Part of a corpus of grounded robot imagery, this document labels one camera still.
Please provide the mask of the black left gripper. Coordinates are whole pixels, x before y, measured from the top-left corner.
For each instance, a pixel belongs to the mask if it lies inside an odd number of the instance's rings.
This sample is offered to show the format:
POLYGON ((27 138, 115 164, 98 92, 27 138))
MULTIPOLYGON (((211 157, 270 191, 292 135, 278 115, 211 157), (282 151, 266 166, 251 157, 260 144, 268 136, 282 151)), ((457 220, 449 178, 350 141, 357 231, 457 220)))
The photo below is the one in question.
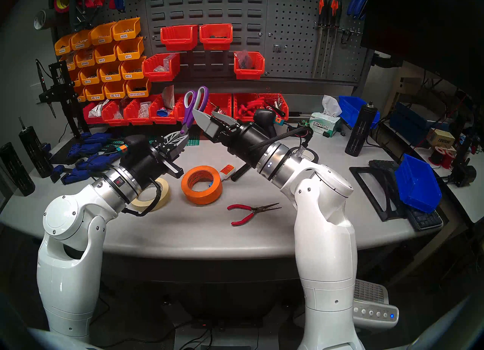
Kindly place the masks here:
POLYGON ((187 143, 188 132, 172 132, 153 145, 148 141, 129 141, 129 173, 141 189, 164 174, 182 177, 184 171, 174 161, 187 143))

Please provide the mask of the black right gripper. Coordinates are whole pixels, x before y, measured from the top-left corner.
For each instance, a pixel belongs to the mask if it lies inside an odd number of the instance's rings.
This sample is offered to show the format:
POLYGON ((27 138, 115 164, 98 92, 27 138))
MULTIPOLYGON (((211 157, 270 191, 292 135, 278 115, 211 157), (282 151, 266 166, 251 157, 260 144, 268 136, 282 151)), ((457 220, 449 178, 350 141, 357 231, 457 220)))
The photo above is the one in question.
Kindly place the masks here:
POLYGON ((230 154, 249 165, 257 165, 271 145, 269 138, 255 123, 238 124, 226 114, 212 112, 209 116, 197 109, 193 109, 192 115, 207 139, 221 143, 230 154))

